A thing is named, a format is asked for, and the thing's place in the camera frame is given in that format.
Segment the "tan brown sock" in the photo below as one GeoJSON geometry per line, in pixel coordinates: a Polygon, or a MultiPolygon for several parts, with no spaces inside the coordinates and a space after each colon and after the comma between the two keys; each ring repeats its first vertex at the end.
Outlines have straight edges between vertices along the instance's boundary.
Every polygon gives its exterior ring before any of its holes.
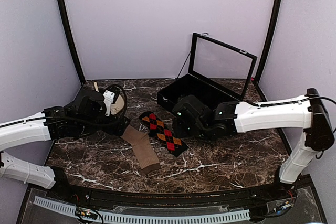
{"type": "Polygon", "coordinates": [[[160,161],[150,144],[147,133],[140,132],[129,125],[121,138],[131,145],[140,168],[145,174],[149,174],[161,168],[160,161]]]}

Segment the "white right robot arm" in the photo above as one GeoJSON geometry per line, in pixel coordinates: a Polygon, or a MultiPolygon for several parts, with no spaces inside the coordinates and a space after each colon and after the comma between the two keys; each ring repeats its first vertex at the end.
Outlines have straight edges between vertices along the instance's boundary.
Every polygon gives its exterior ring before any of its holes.
{"type": "Polygon", "coordinates": [[[323,101],[315,88],[305,95],[269,102],[222,102],[210,109],[196,96],[188,95],[173,107],[183,132],[189,135],[217,139],[255,130],[301,128],[299,142],[279,168],[276,182],[268,188],[273,200],[288,191],[301,172],[318,153],[323,153],[335,143],[334,129],[323,101]]]}

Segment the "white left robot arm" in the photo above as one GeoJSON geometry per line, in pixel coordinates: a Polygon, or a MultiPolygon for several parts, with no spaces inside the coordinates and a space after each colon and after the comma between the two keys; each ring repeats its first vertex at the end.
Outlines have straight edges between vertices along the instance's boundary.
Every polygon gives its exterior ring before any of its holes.
{"type": "Polygon", "coordinates": [[[81,138],[97,131],[120,136],[130,123],[125,116],[127,105],[126,92],[113,84],[106,89],[81,89],[65,106],[54,106],[1,124],[1,177],[53,190],[61,200],[71,200],[74,189],[62,168],[33,164],[15,158],[6,150],[65,137],[81,138]]]}

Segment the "black argyle sock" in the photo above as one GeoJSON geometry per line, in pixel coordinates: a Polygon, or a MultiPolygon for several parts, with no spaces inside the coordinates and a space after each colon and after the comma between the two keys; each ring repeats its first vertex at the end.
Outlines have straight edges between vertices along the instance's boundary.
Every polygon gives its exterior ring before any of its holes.
{"type": "Polygon", "coordinates": [[[139,116],[139,120],[149,130],[149,136],[160,141],[160,143],[175,157],[179,157],[188,149],[188,146],[175,136],[165,123],[153,112],[146,111],[139,116]]]}

